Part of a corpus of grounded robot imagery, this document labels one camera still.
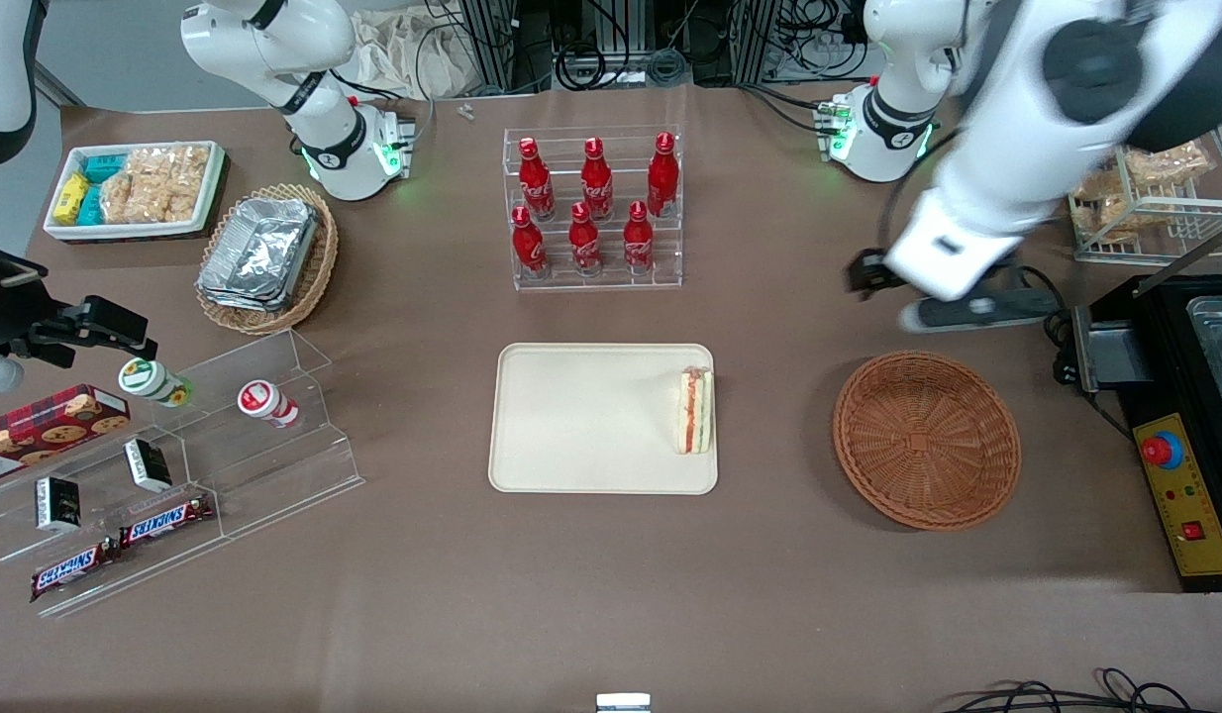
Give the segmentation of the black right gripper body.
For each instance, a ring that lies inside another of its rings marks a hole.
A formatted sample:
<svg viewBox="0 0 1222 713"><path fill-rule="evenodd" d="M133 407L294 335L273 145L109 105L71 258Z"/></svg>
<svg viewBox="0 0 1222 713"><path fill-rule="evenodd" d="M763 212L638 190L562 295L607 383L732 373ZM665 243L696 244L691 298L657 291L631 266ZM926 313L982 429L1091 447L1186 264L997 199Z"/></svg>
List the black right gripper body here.
<svg viewBox="0 0 1222 713"><path fill-rule="evenodd" d="M35 342L35 325L53 320L67 303L44 285L46 268L0 249L0 356L44 362L73 362L75 350L57 342Z"/></svg>

